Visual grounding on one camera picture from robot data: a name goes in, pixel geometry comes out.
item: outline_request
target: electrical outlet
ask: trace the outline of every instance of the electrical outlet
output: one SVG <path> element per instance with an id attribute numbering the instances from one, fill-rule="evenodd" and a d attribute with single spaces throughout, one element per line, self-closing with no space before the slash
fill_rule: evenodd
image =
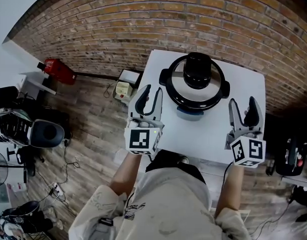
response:
<path id="1" fill-rule="evenodd" d="M 52 186 L 54 188 L 54 192 L 55 192 L 56 196 L 58 196 L 60 198 L 65 196 L 63 190 L 61 189 L 61 187 L 59 186 L 58 183 L 54 182 L 52 184 Z"/>

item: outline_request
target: fan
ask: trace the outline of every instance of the fan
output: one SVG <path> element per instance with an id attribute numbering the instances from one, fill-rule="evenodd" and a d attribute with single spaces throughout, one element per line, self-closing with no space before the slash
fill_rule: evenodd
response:
<path id="1" fill-rule="evenodd" d="M 6 159 L 2 154 L 0 154 L 0 186 L 5 183 L 8 176 L 8 168 L 24 168 L 21 165 L 8 165 Z"/>

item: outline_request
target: desk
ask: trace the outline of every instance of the desk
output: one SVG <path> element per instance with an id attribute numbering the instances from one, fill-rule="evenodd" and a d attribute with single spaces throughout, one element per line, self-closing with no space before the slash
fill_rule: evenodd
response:
<path id="1" fill-rule="evenodd" d="M 167 94 L 166 88 L 159 85 L 162 69 L 169 68 L 173 61 L 184 55 L 186 54 L 180 52 L 153 50 L 139 85 L 139 90 L 151 85 L 149 101 L 144 109 L 146 113 L 153 106 L 157 89 L 162 88 L 161 121 L 165 126 L 158 147 L 194 158 L 229 164 L 233 161 L 232 152 L 225 150 L 227 133 L 232 129 L 229 121 L 229 100 L 234 98 L 243 113 L 249 106 L 249 97 L 253 96 L 260 106 L 265 122 L 265 78 L 249 69 L 214 60 L 230 83 L 229 98 L 222 99 L 215 107 L 206 110 L 199 121 L 184 120 L 176 115 L 177 105 Z"/>

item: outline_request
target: forearm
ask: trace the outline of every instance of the forearm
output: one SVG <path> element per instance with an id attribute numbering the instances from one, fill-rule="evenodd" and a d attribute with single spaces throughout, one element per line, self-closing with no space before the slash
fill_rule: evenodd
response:
<path id="1" fill-rule="evenodd" d="M 120 196 L 126 193 L 127 196 L 132 192 L 142 155 L 128 153 L 122 164 L 114 174 L 109 187 Z"/>
<path id="2" fill-rule="evenodd" d="M 216 218 L 223 208 L 229 208 L 235 211 L 239 210 L 241 203 L 241 193 L 243 187 L 245 168 L 243 166 L 232 165 L 228 176 L 223 185 L 220 198 L 217 204 L 214 217 Z"/>

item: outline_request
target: small table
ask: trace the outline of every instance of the small table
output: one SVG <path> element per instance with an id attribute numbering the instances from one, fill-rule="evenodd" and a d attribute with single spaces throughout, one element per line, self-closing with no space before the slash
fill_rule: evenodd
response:
<path id="1" fill-rule="evenodd" d="M 213 108 L 205 110 L 199 121 L 184 120 L 176 115 L 177 105 L 169 97 L 166 88 L 159 84 L 159 76 L 185 53 L 153 50 L 145 67 L 139 89 L 151 85 L 149 100 L 144 111 L 153 107 L 155 93 L 162 88 L 161 122 L 165 125 L 158 148 L 176 152 L 189 157 L 229 164 L 233 161 L 231 150 L 225 150 L 227 133 L 232 130 L 229 121 L 229 100 L 234 98 L 238 103 L 241 117 L 249 106 L 253 96 L 258 102 L 265 124 L 266 93 L 265 77 L 249 69 L 213 60 L 222 69 L 225 79 L 230 83 L 230 95 Z"/>

